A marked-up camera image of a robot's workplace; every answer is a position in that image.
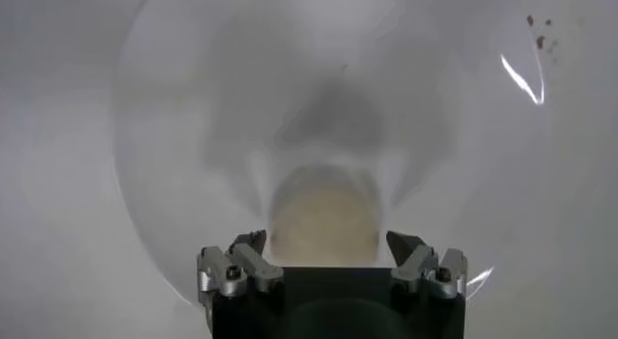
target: screw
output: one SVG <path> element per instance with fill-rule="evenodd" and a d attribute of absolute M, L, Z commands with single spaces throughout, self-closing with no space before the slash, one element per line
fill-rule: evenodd
<path fill-rule="evenodd" d="M 435 275 L 435 279 L 440 282 L 450 282 L 451 281 L 451 271 L 448 268 L 438 268 L 437 274 Z"/>
<path fill-rule="evenodd" d="M 225 277 L 228 280 L 238 280 L 242 275 L 242 271 L 236 265 L 232 265 L 225 270 Z"/>

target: dirt spot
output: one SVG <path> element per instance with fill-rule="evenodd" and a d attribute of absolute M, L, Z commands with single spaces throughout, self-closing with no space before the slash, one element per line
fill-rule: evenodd
<path fill-rule="evenodd" d="M 537 38 L 537 47 L 539 49 L 543 49 L 544 42 L 545 42 L 545 36 L 539 36 L 539 38 Z"/>

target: transparent dome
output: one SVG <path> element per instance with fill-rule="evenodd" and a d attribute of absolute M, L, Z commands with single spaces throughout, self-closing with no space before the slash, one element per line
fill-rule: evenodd
<path fill-rule="evenodd" d="M 382 231 L 463 250 L 471 293 L 493 269 L 530 281 L 535 49 L 517 0 L 147 0 L 113 111 L 140 239 L 194 301 L 199 249 L 267 228 L 277 188 L 318 163 L 367 175 Z M 375 266 L 392 264 L 380 240 Z"/>

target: beige object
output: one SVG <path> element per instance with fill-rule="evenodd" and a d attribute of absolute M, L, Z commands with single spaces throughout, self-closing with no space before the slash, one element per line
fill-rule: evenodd
<path fill-rule="evenodd" d="M 376 260 L 379 222 L 372 203 L 350 187 L 303 190 L 272 219 L 275 259 L 296 266 L 359 266 Z"/>

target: gray surface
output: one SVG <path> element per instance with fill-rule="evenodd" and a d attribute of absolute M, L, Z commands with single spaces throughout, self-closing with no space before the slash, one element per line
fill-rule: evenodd
<path fill-rule="evenodd" d="M 575 339 L 616 332 L 616 298 L 605 290 L 618 268 L 610 255 L 617 252 L 618 231 L 616 1 L 520 0 L 521 19 L 553 20 L 550 30 L 534 34 L 560 41 L 556 62 L 541 56 L 547 143 L 526 139 L 524 153 L 483 165 L 488 174 L 470 197 L 452 200 L 459 207 L 428 202 L 435 198 L 430 187 L 407 205 L 415 219 L 455 212 L 467 221 L 398 224 L 426 235 L 428 243 L 461 248 L 478 268 L 494 266 L 471 305 L 470 337 Z M 466 16 L 483 0 L 472 2 L 452 9 Z M 109 89 L 139 3 L 0 0 L 2 337 L 207 335 L 203 313 L 178 297 L 149 259 L 116 184 Z M 511 131 L 528 127 L 512 120 Z M 543 165 L 525 157 L 536 149 L 548 152 Z M 511 187 L 496 192 L 504 183 Z M 537 206 L 523 209 L 513 199 Z M 222 241 L 242 228 L 228 225 L 230 237 Z M 182 234 L 168 237 L 182 243 Z"/>

